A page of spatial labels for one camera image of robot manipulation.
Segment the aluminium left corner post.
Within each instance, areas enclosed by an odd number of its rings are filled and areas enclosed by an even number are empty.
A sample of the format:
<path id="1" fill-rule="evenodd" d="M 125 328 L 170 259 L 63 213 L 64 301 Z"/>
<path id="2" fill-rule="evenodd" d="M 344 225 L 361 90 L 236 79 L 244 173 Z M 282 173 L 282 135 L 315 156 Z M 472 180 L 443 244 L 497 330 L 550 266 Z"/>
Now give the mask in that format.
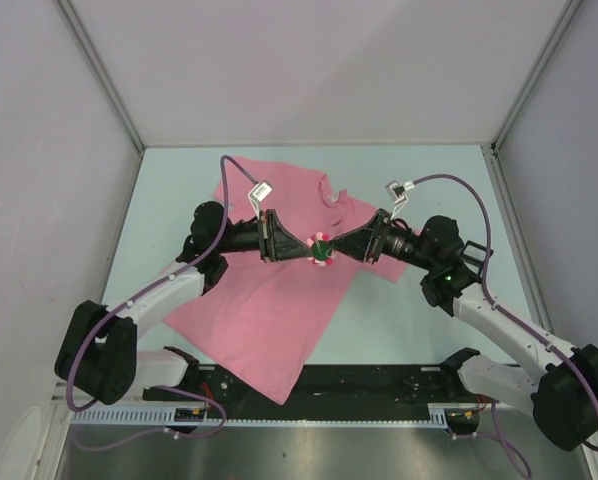
<path id="1" fill-rule="evenodd" d="M 142 156 L 146 150 L 146 145 L 73 2 L 69 0 L 54 0 L 53 5 L 66 25 L 105 100 L 120 122 L 123 131 L 136 152 Z"/>

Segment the aluminium corner post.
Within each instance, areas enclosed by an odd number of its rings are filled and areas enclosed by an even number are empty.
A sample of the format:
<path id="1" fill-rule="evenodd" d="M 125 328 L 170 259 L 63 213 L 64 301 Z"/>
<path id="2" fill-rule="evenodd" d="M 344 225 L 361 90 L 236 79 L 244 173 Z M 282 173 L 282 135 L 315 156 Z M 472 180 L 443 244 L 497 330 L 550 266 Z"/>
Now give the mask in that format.
<path id="1" fill-rule="evenodd" d="M 69 0 L 54 0 L 53 5 L 66 25 L 105 100 L 120 122 L 123 131 L 136 152 L 142 156 L 146 150 L 146 145 L 73 2 Z"/>
<path id="2" fill-rule="evenodd" d="M 535 88 L 546 73 L 553 57 L 560 48 L 562 42 L 567 36 L 570 27 L 575 22 L 577 15 L 585 6 L 584 0 L 568 0 L 565 2 L 559 16 L 551 28 L 546 41 L 541 47 L 539 54 L 532 64 L 532 67 L 526 76 L 518 94 L 516 95 L 511 107 L 508 109 L 505 118 L 498 128 L 495 136 L 490 142 L 490 147 L 494 153 L 498 153 L 506 142 L 510 132 L 518 122 L 520 115 L 530 100 Z"/>

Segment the aluminium front rail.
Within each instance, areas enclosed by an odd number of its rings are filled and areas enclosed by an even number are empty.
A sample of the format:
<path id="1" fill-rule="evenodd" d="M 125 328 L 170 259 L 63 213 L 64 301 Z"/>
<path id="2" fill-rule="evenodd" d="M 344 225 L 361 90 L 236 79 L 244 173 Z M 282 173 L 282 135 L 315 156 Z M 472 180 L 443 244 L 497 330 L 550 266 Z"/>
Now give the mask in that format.
<path id="1" fill-rule="evenodd" d="M 184 390 L 185 368 L 184 364 L 168 368 L 143 365 L 136 372 L 115 373 L 108 380 L 97 377 L 92 384 L 85 379 L 64 378 L 57 381 L 54 395 L 64 399 L 73 411 L 83 411 L 96 403 L 112 405 L 125 398 L 138 397 L 148 389 Z M 550 364 L 546 371 L 531 376 L 519 365 L 500 364 L 477 356 L 448 374 L 450 384 L 446 389 L 486 394 L 523 409 L 531 406 L 531 395 L 545 389 L 547 382 L 559 374 L 572 380 L 576 387 L 581 385 L 581 377 L 566 365 L 557 368 Z"/>

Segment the aluminium right corner post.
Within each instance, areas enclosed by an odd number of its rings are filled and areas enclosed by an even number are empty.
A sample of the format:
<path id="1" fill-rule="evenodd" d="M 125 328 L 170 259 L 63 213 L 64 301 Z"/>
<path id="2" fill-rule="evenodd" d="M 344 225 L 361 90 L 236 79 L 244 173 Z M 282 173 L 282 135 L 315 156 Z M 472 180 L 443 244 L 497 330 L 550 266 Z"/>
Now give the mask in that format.
<path id="1" fill-rule="evenodd" d="M 584 0 L 568 0 L 565 2 L 559 16 L 551 28 L 546 41 L 541 47 L 539 54 L 532 64 L 532 67 L 526 76 L 518 94 L 516 95 L 511 107 L 508 109 L 505 118 L 498 128 L 495 136 L 490 142 L 490 147 L 494 153 L 498 153 L 506 142 L 510 132 L 518 122 L 520 115 L 530 100 L 535 88 L 546 73 L 553 57 L 560 48 L 562 42 L 567 36 L 570 27 L 575 22 L 577 15 L 585 6 Z"/>

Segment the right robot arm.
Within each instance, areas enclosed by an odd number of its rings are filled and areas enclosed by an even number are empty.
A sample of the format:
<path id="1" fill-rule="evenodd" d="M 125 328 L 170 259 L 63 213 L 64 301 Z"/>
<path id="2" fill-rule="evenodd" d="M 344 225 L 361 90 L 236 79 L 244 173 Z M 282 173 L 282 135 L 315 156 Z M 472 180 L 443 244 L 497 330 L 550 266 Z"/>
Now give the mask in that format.
<path id="1" fill-rule="evenodd" d="M 419 233 L 378 210 L 365 225 L 335 237 L 329 247 L 361 263 L 386 255 L 425 271 L 423 296 L 482 333 L 513 365 L 465 348 L 446 364 L 442 393 L 452 401 L 483 394 L 531 417 L 555 446 L 572 451 L 598 433 L 598 348 L 577 348 L 521 320 L 485 293 L 485 265 L 465 254 L 456 221 L 433 216 Z"/>

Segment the aluminium right rail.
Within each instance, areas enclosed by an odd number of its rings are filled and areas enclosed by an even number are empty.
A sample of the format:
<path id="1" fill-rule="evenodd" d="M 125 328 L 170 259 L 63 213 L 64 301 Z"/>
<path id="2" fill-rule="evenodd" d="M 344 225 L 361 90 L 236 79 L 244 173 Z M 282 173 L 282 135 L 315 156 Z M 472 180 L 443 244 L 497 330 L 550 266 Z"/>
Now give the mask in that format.
<path id="1" fill-rule="evenodd" d="M 519 183 L 508 178 L 499 151 L 490 143 L 480 146 L 490 182 L 510 241 L 515 265 L 521 277 L 532 320 L 552 334 L 566 336 L 554 302 L 554 274 L 551 272 L 552 232 L 539 218 L 534 198 Z"/>

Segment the black open display box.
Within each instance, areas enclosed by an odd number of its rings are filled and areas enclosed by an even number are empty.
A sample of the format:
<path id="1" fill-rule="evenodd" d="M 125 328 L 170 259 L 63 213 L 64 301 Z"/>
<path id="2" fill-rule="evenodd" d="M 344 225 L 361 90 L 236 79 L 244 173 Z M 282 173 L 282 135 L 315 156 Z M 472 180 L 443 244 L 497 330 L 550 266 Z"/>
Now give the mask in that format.
<path id="1" fill-rule="evenodd" d="M 485 245 L 468 240 L 465 242 L 459 253 L 459 259 L 469 271 L 479 277 L 482 277 L 485 270 L 486 256 L 488 253 L 489 250 Z"/>

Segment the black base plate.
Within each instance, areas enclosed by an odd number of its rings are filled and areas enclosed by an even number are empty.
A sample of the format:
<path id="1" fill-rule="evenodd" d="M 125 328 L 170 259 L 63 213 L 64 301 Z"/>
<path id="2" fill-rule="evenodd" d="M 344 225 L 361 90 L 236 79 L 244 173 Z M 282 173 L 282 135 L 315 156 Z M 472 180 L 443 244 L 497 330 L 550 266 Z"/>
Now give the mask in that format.
<path id="1" fill-rule="evenodd" d="M 242 400 L 248 395 L 266 398 L 218 365 L 188 368 L 176 387 L 208 394 L 221 403 Z M 486 398 L 485 394 L 469 392 L 456 372 L 439 365 L 306 365 L 290 397 L 304 394 L 373 394 L 407 403 L 479 402 Z"/>

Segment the aluminium rail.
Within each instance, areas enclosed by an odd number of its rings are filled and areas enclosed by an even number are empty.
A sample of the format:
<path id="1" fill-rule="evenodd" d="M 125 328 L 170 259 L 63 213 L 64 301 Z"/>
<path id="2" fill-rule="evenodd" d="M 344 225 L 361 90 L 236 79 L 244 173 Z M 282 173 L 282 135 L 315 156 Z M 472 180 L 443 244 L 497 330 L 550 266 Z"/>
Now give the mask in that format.
<path id="1" fill-rule="evenodd" d="M 508 178 L 499 151 L 490 143 L 480 146 L 490 182 L 510 241 L 515 265 L 521 277 L 532 320 L 552 334 L 566 336 L 554 302 L 554 274 L 551 272 L 552 232 L 539 218 L 534 198 L 519 183 Z"/>
<path id="2" fill-rule="evenodd" d="M 54 395 L 64 399 L 73 411 L 83 411 L 96 403 L 112 405 L 125 398 L 138 397 L 148 389 L 184 390 L 185 368 L 184 364 L 168 368 L 143 365 L 136 372 L 115 373 L 108 380 L 97 377 L 92 384 L 85 379 L 64 378 L 57 381 Z M 477 356 L 448 374 L 450 384 L 446 389 L 486 394 L 523 409 L 531 406 L 531 395 L 545 389 L 547 382 L 559 374 L 572 380 L 576 387 L 581 385 L 581 377 L 566 365 L 557 368 L 550 364 L 546 371 L 531 376 L 519 365 L 500 364 Z"/>

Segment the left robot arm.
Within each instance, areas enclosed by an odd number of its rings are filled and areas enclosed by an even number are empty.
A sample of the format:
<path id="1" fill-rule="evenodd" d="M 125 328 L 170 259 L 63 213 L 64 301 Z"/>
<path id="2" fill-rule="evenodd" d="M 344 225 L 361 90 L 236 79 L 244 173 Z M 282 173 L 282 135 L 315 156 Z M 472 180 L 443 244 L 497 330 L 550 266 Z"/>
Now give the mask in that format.
<path id="1" fill-rule="evenodd" d="M 94 400 L 112 405 L 131 394 L 165 386 L 176 398 L 193 397 L 198 362 L 175 347 L 141 351 L 139 339 L 179 307 L 227 284 L 226 254 L 257 252 L 265 263 L 308 258 L 308 242 L 292 235 L 273 210 L 232 223 L 216 201 L 199 205 L 182 253 L 139 299 L 118 312 L 86 300 L 72 315 L 54 372 Z"/>

